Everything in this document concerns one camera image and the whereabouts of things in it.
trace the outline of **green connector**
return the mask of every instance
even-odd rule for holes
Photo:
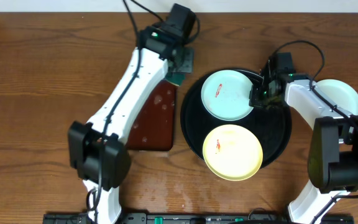
[[[155,217],[154,224],[162,224],[162,217]]]

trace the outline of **plate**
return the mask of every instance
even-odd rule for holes
[[[206,165],[226,180],[245,180],[262,165],[263,152],[252,132],[238,125],[225,124],[205,138],[203,155]]]
[[[252,82],[240,72],[221,70],[210,75],[201,88],[201,101],[206,110],[224,121],[236,121],[247,116]]]
[[[244,68],[225,68],[246,75],[253,85],[259,85],[262,77]],[[263,151],[261,168],[273,162],[285,149],[291,136],[292,122],[289,107],[275,107],[269,110],[254,108],[248,116],[237,121],[223,121],[211,115],[201,101],[201,88],[205,80],[215,72],[207,73],[188,90],[180,111],[182,133],[191,150],[203,157],[203,143],[207,135],[218,126],[235,124],[252,132],[259,140]]]

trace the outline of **light blue plate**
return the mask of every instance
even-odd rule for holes
[[[218,71],[209,76],[201,89],[201,101],[214,117],[236,121],[247,116],[252,82],[242,73],[233,70]]]

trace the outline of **food residue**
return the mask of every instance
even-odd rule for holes
[[[162,97],[160,95],[157,95],[154,97],[154,104],[157,105],[162,101]]]
[[[216,95],[215,95],[215,97],[218,97],[219,92],[221,91],[221,88],[222,88],[222,83],[218,86],[218,90],[216,90]]]
[[[218,152],[220,152],[220,151],[221,151],[221,145],[220,145],[220,143],[219,143],[219,140],[218,140],[218,139],[216,140],[216,149],[217,149],[217,151],[215,152],[215,154],[217,154]]]

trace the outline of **yellow plate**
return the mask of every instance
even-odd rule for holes
[[[245,180],[262,165],[263,152],[259,140],[248,129],[226,124],[212,130],[204,140],[206,165],[226,180]]]

